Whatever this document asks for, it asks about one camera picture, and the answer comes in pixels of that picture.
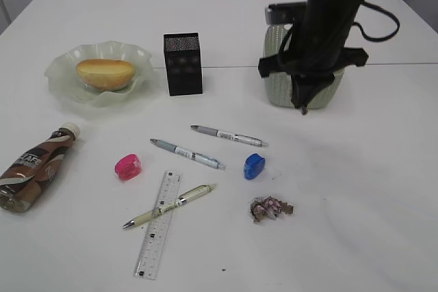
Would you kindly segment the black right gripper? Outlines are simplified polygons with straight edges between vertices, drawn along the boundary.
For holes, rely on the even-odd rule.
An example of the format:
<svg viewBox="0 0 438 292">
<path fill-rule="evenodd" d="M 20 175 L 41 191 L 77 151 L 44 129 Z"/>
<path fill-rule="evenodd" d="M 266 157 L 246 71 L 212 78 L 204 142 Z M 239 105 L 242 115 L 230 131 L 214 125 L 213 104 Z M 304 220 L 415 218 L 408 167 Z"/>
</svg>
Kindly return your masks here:
<svg viewBox="0 0 438 292">
<path fill-rule="evenodd" d="M 345 46 L 354 16 L 290 24 L 278 53 L 259 60 L 262 78 L 286 72 L 292 79 L 292 103 L 296 109 L 321 109 L 334 97 L 334 72 L 347 66 L 365 66 L 368 54 L 362 48 Z"/>
</svg>

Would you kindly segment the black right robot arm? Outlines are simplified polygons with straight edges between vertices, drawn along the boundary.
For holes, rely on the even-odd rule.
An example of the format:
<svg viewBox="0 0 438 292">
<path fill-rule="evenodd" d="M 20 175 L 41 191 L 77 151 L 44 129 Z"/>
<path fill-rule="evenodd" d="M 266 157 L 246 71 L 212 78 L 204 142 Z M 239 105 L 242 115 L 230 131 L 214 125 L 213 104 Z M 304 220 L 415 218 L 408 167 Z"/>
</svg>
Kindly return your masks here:
<svg viewBox="0 0 438 292">
<path fill-rule="evenodd" d="M 266 8 L 268 29 L 258 71 L 273 105 L 302 114 L 323 108 L 334 97 L 345 68 L 365 66 L 365 50 L 345 45 L 351 27 L 361 26 L 355 17 L 362 5 L 400 25 L 393 13 L 366 0 L 306 0 Z"/>
</svg>

